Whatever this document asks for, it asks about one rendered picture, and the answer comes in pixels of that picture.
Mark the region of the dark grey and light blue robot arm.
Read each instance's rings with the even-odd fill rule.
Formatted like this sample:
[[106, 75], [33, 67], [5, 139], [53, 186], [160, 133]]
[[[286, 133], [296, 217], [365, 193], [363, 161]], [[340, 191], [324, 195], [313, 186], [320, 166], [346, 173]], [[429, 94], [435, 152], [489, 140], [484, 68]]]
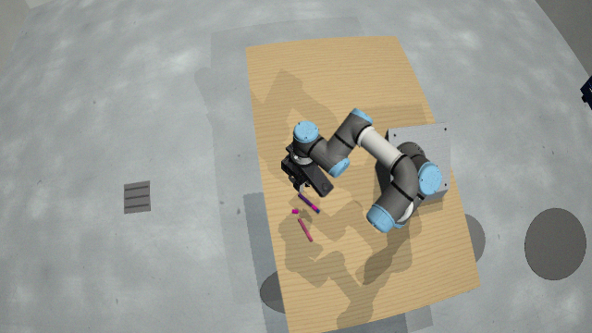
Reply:
[[315, 123], [301, 121], [293, 131], [292, 158], [300, 165], [314, 161], [311, 166], [298, 169], [317, 194], [326, 197], [334, 186], [319, 167], [337, 178], [349, 166], [348, 155], [356, 144], [363, 147], [394, 178], [366, 214], [376, 229], [387, 233], [392, 227], [402, 228], [406, 224], [425, 197], [438, 190], [442, 177], [419, 145], [404, 142], [395, 148], [372, 124], [372, 118], [353, 108], [327, 141], [318, 134]]

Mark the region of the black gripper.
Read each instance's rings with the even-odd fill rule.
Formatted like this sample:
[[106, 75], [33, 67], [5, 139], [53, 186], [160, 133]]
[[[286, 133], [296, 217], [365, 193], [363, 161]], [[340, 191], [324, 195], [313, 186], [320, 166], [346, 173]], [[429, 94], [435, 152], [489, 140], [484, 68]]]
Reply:
[[292, 143], [286, 147], [286, 151], [289, 152], [289, 154], [281, 161], [281, 169], [289, 175], [289, 180], [293, 183], [294, 189], [299, 193], [304, 192], [304, 184], [305, 187], [309, 187], [310, 183], [303, 176], [298, 167], [310, 167], [314, 161], [307, 165], [300, 165], [296, 163], [292, 158]]

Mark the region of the purple rod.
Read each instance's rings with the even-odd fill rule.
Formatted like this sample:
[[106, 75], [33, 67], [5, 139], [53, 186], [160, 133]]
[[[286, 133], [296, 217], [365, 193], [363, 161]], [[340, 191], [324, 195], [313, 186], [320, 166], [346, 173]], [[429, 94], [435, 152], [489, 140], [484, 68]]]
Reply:
[[310, 207], [313, 205], [309, 200], [307, 200], [302, 194], [298, 194], [298, 196], [305, 201]]

